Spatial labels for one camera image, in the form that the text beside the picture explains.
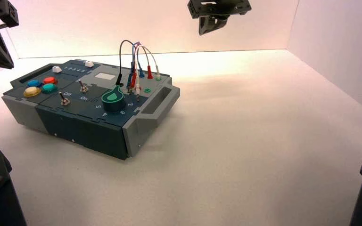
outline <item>blue plug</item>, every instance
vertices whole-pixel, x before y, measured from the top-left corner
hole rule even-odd
[[[143,73],[143,70],[142,70],[141,65],[140,65],[139,62],[138,62],[138,66],[140,67],[140,78],[145,77],[145,75],[144,75],[144,73]]]

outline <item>teal button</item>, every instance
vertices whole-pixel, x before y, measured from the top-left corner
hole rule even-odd
[[[58,88],[55,84],[48,83],[42,86],[42,92],[43,93],[52,93],[56,91]]]

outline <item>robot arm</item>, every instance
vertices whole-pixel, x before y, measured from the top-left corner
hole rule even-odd
[[[248,0],[190,0],[188,8],[193,19],[199,18],[200,35],[224,27],[230,15],[245,15],[252,9]]]

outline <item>handle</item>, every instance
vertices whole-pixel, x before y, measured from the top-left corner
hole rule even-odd
[[[175,101],[180,97],[180,88],[164,84],[153,99],[145,103],[143,110],[136,115],[138,133],[146,133],[157,128],[166,117]]]

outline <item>red plug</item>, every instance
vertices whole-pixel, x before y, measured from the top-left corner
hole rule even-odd
[[[137,73],[134,71],[134,73],[132,74],[131,88],[134,88],[136,78],[137,78]]]
[[[148,79],[152,79],[153,76],[152,76],[152,72],[150,70],[150,65],[148,65]]]

